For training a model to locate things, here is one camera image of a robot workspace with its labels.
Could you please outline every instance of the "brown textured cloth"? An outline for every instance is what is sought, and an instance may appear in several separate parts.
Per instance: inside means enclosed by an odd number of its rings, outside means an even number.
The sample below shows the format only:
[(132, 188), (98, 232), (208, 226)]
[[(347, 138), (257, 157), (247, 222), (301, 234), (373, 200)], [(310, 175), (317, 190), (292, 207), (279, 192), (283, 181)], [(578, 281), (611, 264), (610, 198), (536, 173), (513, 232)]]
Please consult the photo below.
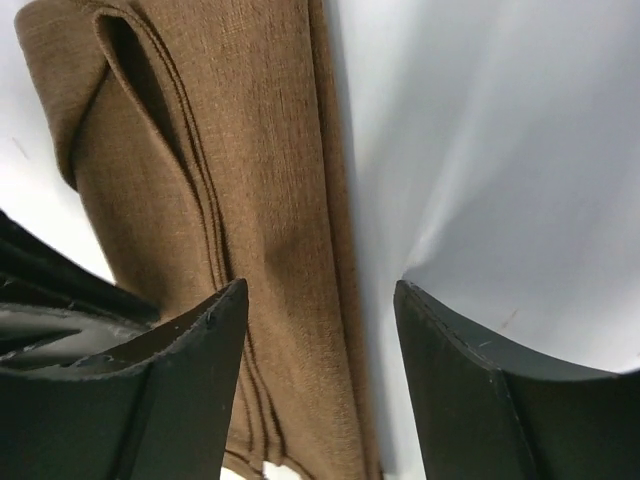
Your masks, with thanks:
[(321, 0), (38, 0), (16, 27), (117, 282), (166, 318), (249, 282), (225, 465), (380, 478)]

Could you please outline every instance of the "white surface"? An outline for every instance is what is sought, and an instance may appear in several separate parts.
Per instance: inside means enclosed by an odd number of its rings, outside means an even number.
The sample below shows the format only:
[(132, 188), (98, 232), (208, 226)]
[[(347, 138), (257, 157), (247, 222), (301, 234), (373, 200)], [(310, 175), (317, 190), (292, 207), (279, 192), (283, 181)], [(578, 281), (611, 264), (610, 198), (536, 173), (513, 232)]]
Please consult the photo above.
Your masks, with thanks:
[(398, 278), (539, 351), (640, 363), (640, 3), (326, 1), (383, 465), (414, 480)]

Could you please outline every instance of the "brown fabric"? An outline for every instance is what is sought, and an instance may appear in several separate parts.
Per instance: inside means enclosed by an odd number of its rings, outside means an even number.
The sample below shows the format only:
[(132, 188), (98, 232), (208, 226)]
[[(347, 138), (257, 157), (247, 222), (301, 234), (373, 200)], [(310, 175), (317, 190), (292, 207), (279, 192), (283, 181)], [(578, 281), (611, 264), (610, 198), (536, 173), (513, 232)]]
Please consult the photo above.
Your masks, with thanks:
[(225, 465), (380, 478), (321, 0), (38, 0), (16, 26), (118, 283), (169, 318), (249, 282)]

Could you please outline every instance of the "fabric fold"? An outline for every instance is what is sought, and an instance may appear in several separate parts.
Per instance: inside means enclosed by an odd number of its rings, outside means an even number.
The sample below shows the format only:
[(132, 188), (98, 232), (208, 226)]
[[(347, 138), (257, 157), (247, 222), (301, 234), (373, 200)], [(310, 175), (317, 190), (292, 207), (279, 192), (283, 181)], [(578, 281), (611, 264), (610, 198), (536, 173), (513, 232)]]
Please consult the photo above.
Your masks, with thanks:
[(171, 318), (249, 283), (225, 465), (380, 478), (320, 0), (37, 0), (16, 27), (118, 284)]

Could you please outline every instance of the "white backdrop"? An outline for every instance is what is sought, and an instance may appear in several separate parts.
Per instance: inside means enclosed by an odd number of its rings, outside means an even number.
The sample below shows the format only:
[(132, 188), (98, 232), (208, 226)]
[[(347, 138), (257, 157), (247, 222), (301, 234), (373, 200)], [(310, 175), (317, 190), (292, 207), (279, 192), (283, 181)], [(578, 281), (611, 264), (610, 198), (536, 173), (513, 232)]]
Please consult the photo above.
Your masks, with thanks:
[[(419, 480), (398, 278), (542, 352), (640, 364), (640, 3), (326, 2), (383, 465)], [(110, 278), (55, 170), (24, 3), (0, 5), (0, 207)]]

